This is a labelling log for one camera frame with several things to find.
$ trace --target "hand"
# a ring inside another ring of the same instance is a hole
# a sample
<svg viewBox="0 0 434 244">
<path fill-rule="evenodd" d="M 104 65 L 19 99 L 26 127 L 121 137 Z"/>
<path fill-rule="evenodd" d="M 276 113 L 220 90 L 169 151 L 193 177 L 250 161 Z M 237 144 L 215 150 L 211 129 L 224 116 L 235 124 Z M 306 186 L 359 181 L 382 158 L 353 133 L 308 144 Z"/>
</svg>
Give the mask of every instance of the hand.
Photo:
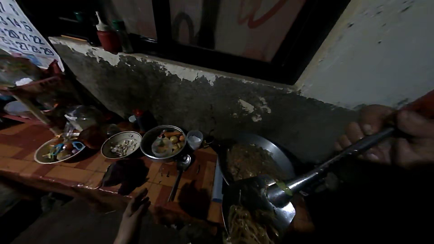
<svg viewBox="0 0 434 244">
<path fill-rule="evenodd" d="M 359 122 L 351 122 L 345 135 L 339 137 L 335 149 L 340 151 L 366 135 L 379 132 L 393 109 L 371 105 L 360 112 Z M 412 111 L 400 111 L 396 115 L 396 126 L 409 135 L 408 138 L 388 138 L 369 149 L 360 158 L 383 164 L 396 164 L 411 168 L 434 162 L 434 122 Z"/>
<path fill-rule="evenodd" d="M 145 197 L 147 193 L 148 189 L 143 189 L 128 203 L 122 216 L 121 225 L 119 226 L 118 235 L 116 236 L 114 244 L 131 243 L 137 228 L 140 226 L 141 218 L 151 205 L 149 197 Z"/>
</svg>

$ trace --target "noodles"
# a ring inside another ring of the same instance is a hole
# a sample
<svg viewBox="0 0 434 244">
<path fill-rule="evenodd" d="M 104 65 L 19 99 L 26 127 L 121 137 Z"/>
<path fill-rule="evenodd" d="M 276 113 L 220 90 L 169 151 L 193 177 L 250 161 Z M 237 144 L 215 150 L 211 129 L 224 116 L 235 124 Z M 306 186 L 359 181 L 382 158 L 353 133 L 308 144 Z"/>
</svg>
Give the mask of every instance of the noodles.
<svg viewBox="0 0 434 244">
<path fill-rule="evenodd" d="M 255 211 L 256 215 L 266 214 Z M 274 244 L 268 237 L 266 226 L 254 220 L 250 212 L 241 206 L 232 205 L 229 209 L 229 237 L 231 244 Z"/>
<path fill-rule="evenodd" d="M 235 181 L 261 174 L 273 179 L 285 178 L 271 153 L 255 145 L 235 144 L 227 154 L 227 168 Z"/>
</svg>

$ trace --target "tiled countertop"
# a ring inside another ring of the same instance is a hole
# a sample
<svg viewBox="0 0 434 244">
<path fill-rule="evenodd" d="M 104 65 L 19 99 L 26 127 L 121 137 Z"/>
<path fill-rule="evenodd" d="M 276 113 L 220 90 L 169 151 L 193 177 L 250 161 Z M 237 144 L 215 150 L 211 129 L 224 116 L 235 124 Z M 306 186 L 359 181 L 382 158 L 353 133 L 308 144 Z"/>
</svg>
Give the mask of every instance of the tiled countertop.
<svg viewBox="0 0 434 244">
<path fill-rule="evenodd" d="M 42 165 L 35 162 L 34 152 L 52 138 L 53 134 L 39 125 L 19 124 L 0 130 L 0 173 L 5 177 L 46 191 L 57 191 L 74 197 L 84 196 L 102 203 L 128 202 L 129 198 L 116 193 L 120 185 L 99 187 L 108 166 L 115 162 L 115 160 L 106 159 L 100 152 L 94 152 L 87 159 L 75 163 L 61 162 Z M 174 162 L 156 163 L 143 157 L 149 169 L 148 180 L 136 188 L 130 197 L 141 189 L 148 188 L 148 196 L 152 203 L 151 209 L 162 207 L 173 212 L 186 213 L 191 203 L 191 207 L 195 210 L 201 206 L 208 208 L 203 209 L 207 211 L 206 216 L 202 216 L 203 218 L 211 222 L 222 223 L 221 204 L 210 202 L 217 155 L 211 148 L 199 149 L 194 154 L 196 160 L 182 175 L 179 189 L 197 194 L 196 196 L 186 197 L 182 195 L 182 190 L 178 190 L 175 201 L 167 202 L 176 179 L 176 164 Z M 200 205 L 201 199 L 204 200 L 204 205 Z"/>
</svg>

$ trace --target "red bottle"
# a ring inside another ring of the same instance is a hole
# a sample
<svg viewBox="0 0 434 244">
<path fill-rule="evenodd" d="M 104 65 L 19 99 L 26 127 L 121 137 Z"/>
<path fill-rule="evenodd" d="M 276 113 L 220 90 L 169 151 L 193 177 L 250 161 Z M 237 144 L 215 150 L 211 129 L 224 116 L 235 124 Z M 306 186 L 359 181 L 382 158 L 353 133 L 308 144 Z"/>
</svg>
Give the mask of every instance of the red bottle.
<svg viewBox="0 0 434 244">
<path fill-rule="evenodd" d="M 116 35 L 116 32 L 111 31 L 110 27 L 101 21 L 98 12 L 96 12 L 96 16 L 98 17 L 98 24 L 96 25 L 96 29 L 97 29 L 96 34 L 98 35 L 98 39 L 101 42 L 101 46 L 107 52 L 111 52 L 114 54 L 121 52 L 122 46 L 118 35 Z"/>
</svg>

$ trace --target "concrete wall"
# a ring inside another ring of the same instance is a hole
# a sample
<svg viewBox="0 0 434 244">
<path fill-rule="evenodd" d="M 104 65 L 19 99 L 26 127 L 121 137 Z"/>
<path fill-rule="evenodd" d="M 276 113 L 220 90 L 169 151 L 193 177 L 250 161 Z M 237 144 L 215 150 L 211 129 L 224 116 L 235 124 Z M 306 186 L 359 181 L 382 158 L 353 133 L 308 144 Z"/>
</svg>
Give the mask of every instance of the concrete wall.
<svg viewBox="0 0 434 244">
<path fill-rule="evenodd" d="M 244 130 L 305 162 L 324 159 L 358 106 L 399 106 L 434 89 L 434 1 L 353 0 L 294 86 L 51 38 L 108 109 L 217 137 Z"/>
<path fill-rule="evenodd" d="M 121 116 L 150 109 L 159 124 L 265 136 L 304 162 L 324 159 L 354 111 L 297 95 L 290 86 L 212 73 L 141 54 L 113 55 L 87 43 L 50 38 L 81 82 Z"/>
<path fill-rule="evenodd" d="M 295 84 L 354 109 L 399 106 L 434 89 L 434 1 L 352 0 Z"/>
</svg>

